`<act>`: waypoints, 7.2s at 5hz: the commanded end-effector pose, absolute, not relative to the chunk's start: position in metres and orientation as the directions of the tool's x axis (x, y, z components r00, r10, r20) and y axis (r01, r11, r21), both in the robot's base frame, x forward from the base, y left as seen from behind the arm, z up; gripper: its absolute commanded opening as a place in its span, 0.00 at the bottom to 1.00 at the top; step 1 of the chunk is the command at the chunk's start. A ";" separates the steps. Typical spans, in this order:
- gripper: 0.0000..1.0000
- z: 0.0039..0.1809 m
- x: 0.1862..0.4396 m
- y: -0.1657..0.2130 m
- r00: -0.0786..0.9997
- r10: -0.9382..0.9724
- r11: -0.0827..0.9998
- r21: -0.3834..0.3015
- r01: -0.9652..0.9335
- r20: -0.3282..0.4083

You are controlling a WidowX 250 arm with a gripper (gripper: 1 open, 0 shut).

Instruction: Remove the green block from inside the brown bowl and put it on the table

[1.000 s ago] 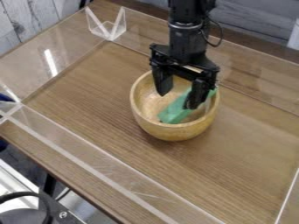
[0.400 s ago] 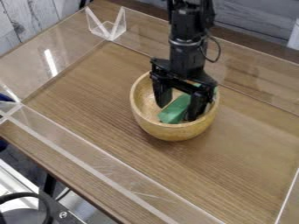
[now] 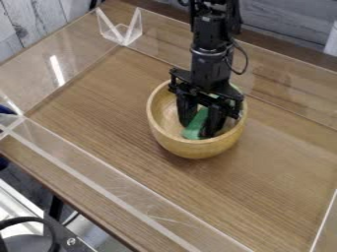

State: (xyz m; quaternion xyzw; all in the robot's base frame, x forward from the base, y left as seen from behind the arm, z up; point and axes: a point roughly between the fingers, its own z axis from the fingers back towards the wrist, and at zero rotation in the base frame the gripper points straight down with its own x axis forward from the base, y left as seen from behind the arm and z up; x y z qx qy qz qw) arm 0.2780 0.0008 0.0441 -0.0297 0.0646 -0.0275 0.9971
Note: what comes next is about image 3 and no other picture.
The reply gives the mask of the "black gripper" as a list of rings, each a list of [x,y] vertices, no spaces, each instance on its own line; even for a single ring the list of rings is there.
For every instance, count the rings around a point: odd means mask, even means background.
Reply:
[[[200,135],[211,138],[223,126],[226,117],[236,119],[242,109],[243,94],[230,84],[232,47],[220,50],[191,48],[191,69],[172,68],[168,91],[176,96],[180,124],[187,127],[198,105],[208,107],[207,119]]]

